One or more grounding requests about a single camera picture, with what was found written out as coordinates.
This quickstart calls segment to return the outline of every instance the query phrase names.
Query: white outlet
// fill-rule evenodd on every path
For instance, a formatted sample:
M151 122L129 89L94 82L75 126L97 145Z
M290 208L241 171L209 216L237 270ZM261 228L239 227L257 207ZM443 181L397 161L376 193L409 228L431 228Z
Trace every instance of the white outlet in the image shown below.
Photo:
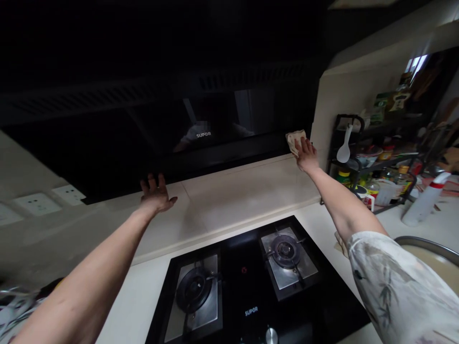
M54 213L62 209L56 202L43 193L35 193L33 195L19 197L13 201L35 216Z
M22 221L24 218L17 212L12 211L6 205L0 203L0 226L9 225L18 221Z
M71 185L62 186L60 188L55 188L53 191L64 201L70 205L79 205L83 204L81 201L82 198L85 198L80 191Z

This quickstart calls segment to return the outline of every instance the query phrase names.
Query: white spray bottle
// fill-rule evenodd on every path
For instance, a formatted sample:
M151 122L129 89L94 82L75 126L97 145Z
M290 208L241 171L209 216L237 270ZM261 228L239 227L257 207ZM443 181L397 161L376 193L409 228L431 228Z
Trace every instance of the white spray bottle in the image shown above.
M421 193L418 199L411 205L406 214L402 217L402 222L410 227L416 227L424 221L434 208L435 203L440 197L441 191L445 186L451 173L443 172L435 178L430 185Z

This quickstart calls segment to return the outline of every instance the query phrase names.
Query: range hood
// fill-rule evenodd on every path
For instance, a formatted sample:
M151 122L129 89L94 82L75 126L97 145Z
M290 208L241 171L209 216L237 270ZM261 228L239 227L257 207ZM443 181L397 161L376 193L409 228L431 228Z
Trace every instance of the range hood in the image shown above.
M86 204L288 153L333 55L415 9L330 3L4 0L0 128Z

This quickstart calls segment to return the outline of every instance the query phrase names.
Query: right hand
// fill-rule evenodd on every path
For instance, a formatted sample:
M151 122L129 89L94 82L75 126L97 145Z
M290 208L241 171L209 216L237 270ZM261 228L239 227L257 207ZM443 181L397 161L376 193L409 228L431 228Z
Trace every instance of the right hand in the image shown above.
M295 139L295 148L298 150L296 164L298 168L307 174L310 174L316 169L320 169L319 161L317 160L317 149L312 145L311 141L302 137L301 144Z

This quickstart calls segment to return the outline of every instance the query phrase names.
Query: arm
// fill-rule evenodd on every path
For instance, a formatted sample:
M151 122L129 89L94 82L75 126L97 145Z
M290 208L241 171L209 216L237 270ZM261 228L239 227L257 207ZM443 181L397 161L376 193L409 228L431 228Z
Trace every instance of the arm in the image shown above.
M128 273L135 250L150 221L170 209L164 176L141 181L139 209L94 249L33 313L14 344L94 343Z
M308 139L301 138L301 145L295 140L295 147L298 149L298 167L306 172L316 185L345 243L354 233L362 231L373 231L388 236L376 216L348 188L322 171L317 161L317 150Z

